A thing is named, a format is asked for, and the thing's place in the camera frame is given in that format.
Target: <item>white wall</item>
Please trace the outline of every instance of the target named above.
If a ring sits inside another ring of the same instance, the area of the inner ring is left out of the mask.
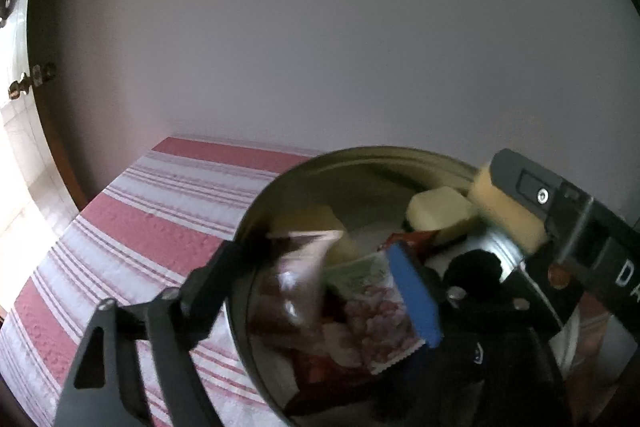
[[[504,146],[640,210],[640,18],[630,0],[33,0],[32,58],[80,177],[165,135],[328,150]]]

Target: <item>butter block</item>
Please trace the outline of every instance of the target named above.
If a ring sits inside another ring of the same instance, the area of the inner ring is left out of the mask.
[[[335,217],[327,204],[318,204],[280,214],[271,221],[271,233],[311,232],[314,230],[341,230],[342,237],[329,249],[325,264],[346,263],[359,258],[358,247],[349,237],[347,229]]]
[[[473,229],[479,214],[476,206],[455,188],[439,187],[411,198],[406,219],[414,230],[438,231],[434,245],[442,245]]]

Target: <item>brass knob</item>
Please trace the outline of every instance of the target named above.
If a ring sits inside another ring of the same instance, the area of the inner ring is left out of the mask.
[[[44,82],[49,82],[56,77],[56,65],[52,62],[47,62],[43,67],[35,65],[31,70],[31,76],[23,73],[20,77],[20,82],[17,80],[9,85],[9,99],[17,100],[20,98],[20,93],[25,92],[29,94],[31,86],[38,87]]]

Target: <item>blue gripper pad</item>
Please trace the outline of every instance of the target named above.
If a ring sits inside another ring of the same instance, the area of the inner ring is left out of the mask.
[[[398,243],[386,249],[386,257],[415,330],[429,347],[438,347],[442,341],[438,304]]]

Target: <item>red striped tablecloth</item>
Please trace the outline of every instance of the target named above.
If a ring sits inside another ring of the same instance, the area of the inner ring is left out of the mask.
[[[313,155],[172,137],[105,188],[47,253],[0,330],[0,373],[34,422],[52,425],[82,332],[100,300],[139,303],[180,285],[233,237],[269,182]],[[171,425],[149,345],[140,344],[154,421]],[[245,374],[223,317],[193,360],[225,425],[281,424]]]

